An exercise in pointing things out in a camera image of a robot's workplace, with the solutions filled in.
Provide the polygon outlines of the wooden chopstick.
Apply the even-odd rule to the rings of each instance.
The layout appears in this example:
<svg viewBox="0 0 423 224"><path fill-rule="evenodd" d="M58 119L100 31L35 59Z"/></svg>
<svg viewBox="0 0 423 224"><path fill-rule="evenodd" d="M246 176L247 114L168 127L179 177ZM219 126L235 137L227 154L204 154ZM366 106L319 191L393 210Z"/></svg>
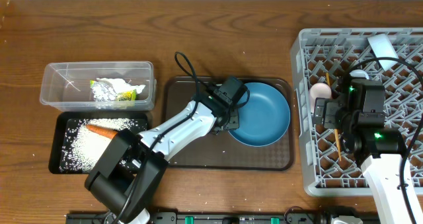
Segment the wooden chopstick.
<svg viewBox="0 0 423 224"><path fill-rule="evenodd" d="M327 85L331 89L330 75L327 72L325 73L325 75L326 75ZM334 136L335 136L336 148L337 148L337 151L338 151L338 159L339 159L339 161L342 161L340 140L339 140L339 134L338 134L338 130L337 129L334 129Z"/></svg>

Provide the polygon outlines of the pink cup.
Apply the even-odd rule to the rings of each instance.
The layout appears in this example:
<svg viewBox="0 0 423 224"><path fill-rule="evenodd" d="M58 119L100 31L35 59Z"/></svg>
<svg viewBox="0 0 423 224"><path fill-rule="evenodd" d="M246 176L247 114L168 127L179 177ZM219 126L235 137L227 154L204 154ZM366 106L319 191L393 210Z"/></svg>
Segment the pink cup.
<svg viewBox="0 0 423 224"><path fill-rule="evenodd" d="M315 111L317 98L332 98L331 88L326 83L316 83L309 90L311 112Z"/></svg>

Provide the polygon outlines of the dark blue plate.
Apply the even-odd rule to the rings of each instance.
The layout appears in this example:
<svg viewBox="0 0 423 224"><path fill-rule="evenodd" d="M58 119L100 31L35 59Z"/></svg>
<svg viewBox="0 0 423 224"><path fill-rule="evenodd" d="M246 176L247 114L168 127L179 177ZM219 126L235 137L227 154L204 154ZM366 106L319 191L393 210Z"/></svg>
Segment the dark blue plate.
<svg viewBox="0 0 423 224"><path fill-rule="evenodd" d="M239 127L229 134L238 142L251 147L271 145L288 131L291 111L285 96L275 87L259 82L246 84L250 94L238 109Z"/></svg>

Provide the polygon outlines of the light blue cup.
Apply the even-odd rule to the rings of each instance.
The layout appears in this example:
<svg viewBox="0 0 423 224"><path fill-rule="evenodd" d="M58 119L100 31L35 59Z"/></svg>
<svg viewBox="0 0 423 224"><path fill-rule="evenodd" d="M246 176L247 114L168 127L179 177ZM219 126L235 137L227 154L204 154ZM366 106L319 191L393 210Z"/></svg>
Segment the light blue cup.
<svg viewBox="0 0 423 224"><path fill-rule="evenodd" d="M367 74L367 72L361 69L355 69L351 71L349 75L352 78L369 80L369 75Z"/></svg>

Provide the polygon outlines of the light blue rice bowl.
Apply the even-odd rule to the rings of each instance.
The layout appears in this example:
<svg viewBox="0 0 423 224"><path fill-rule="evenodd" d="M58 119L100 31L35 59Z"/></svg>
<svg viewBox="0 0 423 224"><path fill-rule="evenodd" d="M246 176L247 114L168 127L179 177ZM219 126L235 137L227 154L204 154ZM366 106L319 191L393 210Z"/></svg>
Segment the light blue rice bowl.
<svg viewBox="0 0 423 224"><path fill-rule="evenodd" d="M391 41L389 40L389 37L386 34L378 34L369 37L367 40L376 57L390 57L395 59L399 58L393 45L391 44ZM396 64L396 61L389 59L379 60L379 64L384 71L387 71Z"/></svg>

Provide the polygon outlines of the brown sausage piece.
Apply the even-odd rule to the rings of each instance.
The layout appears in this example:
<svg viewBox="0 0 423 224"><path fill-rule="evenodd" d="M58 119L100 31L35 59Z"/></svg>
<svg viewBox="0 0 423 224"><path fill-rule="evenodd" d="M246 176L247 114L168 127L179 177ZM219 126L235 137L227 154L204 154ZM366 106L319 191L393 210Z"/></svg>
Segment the brown sausage piece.
<svg viewBox="0 0 423 224"><path fill-rule="evenodd" d="M85 127L89 131L91 131L93 133L96 133L98 135L101 135L103 137L106 137L108 139L113 139L116 136L116 134L118 133L115 130L108 129L108 128L103 128L103 127L92 125L92 124L87 124Z"/></svg>

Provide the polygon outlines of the yellow snack wrapper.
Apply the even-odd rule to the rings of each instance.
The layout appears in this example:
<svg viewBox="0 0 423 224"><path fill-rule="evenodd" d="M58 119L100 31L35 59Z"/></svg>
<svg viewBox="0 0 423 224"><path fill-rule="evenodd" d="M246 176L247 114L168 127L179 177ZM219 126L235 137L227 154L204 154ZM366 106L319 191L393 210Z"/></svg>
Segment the yellow snack wrapper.
<svg viewBox="0 0 423 224"><path fill-rule="evenodd" d="M90 81L96 102L133 101L141 94L145 85L131 85L123 79L97 78Z"/></svg>

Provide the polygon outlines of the pile of white rice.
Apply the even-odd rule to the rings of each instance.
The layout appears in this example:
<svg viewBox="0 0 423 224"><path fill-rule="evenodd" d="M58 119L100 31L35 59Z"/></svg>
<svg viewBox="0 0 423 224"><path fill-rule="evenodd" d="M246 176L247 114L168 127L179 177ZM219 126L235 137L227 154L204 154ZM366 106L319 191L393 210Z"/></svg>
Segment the pile of white rice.
<svg viewBox="0 0 423 224"><path fill-rule="evenodd" d="M61 143L58 168L61 173L89 173L110 143L109 138L87 129L88 125L115 131L129 129L133 133L138 133L147 128L147 123L143 119L99 118L68 120Z"/></svg>

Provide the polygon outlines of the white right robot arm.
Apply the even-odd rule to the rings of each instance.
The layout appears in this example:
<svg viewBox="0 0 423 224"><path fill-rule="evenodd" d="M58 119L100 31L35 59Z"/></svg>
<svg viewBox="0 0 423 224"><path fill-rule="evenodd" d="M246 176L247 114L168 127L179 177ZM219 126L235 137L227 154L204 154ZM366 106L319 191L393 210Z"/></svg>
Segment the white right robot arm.
<svg viewBox="0 0 423 224"><path fill-rule="evenodd" d="M352 78L336 99L315 99L313 122L341 132L340 147L354 156L381 223L421 223L406 143L399 130L385 127L384 102L381 82Z"/></svg>

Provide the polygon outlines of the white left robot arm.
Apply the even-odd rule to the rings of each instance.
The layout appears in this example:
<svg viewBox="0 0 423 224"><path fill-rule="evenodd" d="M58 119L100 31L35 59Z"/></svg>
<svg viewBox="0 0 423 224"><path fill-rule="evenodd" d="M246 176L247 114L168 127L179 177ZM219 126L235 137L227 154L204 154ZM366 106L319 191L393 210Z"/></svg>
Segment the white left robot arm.
<svg viewBox="0 0 423 224"><path fill-rule="evenodd" d="M196 90L177 115L138 134L128 129L113 136L89 173L85 188L115 216L114 223L147 223L151 201L169 161L192 141L212 130L226 130L249 97L235 77Z"/></svg>

